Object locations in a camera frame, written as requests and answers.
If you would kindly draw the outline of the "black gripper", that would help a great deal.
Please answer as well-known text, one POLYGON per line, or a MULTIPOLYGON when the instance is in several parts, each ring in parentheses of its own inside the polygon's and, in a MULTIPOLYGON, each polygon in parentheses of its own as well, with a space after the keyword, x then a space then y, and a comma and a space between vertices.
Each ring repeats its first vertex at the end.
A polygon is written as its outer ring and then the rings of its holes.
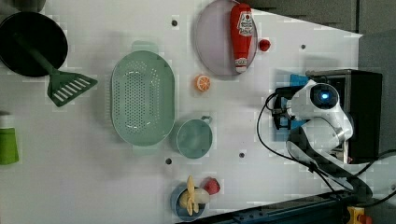
POLYGON ((294 116, 290 116, 287 112, 287 101, 290 100, 300 89, 300 86, 276 88, 276 99, 274 102, 274 108, 272 110, 272 117, 278 130, 282 128, 287 130, 291 129, 291 122, 294 120, 294 116), (286 125, 281 124, 282 118, 287 120, 286 125))

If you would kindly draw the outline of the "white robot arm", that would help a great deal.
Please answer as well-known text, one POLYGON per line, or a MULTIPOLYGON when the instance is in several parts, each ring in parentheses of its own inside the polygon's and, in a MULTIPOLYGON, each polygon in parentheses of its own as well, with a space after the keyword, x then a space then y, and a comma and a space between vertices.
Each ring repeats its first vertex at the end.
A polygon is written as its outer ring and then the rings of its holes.
POLYGON ((353 135, 350 119, 340 106, 339 93, 333 86, 310 80, 303 86, 277 88, 272 116, 278 129, 282 128, 281 118, 304 123, 291 128, 286 141, 293 159, 356 194, 360 202, 373 196, 370 187, 350 173, 350 165, 338 164, 327 155, 353 135))

